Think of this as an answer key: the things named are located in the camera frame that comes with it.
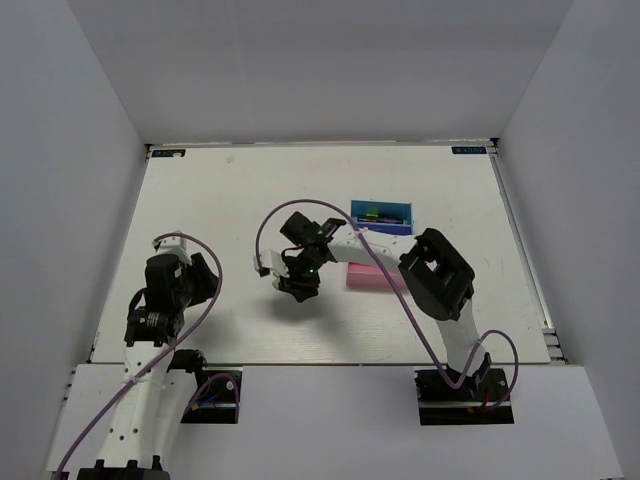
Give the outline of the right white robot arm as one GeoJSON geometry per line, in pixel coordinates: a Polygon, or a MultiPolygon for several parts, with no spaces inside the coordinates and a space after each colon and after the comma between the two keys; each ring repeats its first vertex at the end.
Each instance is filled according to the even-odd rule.
{"type": "Polygon", "coordinates": [[[323,224],[294,212],[280,229],[294,255],[265,250],[255,258],[260,275],[302,303],[319,293],[319,270],[327,263],[377,267],[394,290],[401,277],[414,304],[436,321],[446,350],[445,385],[460,398],[477,397],[488,385],[489,353],[473,317],[475,273],[445,236],[432,228],[417,236],[354,230],[342,219],[323,224]]]}

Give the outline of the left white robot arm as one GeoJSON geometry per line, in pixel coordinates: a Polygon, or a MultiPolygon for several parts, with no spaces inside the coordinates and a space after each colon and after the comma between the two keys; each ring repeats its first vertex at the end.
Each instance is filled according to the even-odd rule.
{"type": "Polygon", "coordinates": [[[129,387],[114,402],[114,416],[96,461],[79,479],[168,479],[166,469],[188,398],[211,387],[199,350],[173,345],[187,308],[209,305],[219,277],[203,255],[177,248],[146,261],[145,286],[133,296],[124,334],[124,376],[129,387]]]}

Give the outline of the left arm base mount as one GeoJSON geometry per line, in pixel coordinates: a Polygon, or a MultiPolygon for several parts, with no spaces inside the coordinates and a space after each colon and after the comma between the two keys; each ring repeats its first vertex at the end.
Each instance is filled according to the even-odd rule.
{"type": "Polygon", "coordinates": [[[189,399],[182,424],[237,424],[243,369],[204,368],[195,374],[196,390],[189,399]]]}

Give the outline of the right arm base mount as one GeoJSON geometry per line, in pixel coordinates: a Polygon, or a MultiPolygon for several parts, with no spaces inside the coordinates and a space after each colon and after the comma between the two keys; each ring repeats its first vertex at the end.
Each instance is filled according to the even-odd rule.
{"type": "Polygon", "coordinates": [[[421,426],[512,425],[515,423],[510,399],[491,409],[508,392],[503,369],[492,368],[476,393],[450,389],[437,370],[416,370],[421,426]]]}

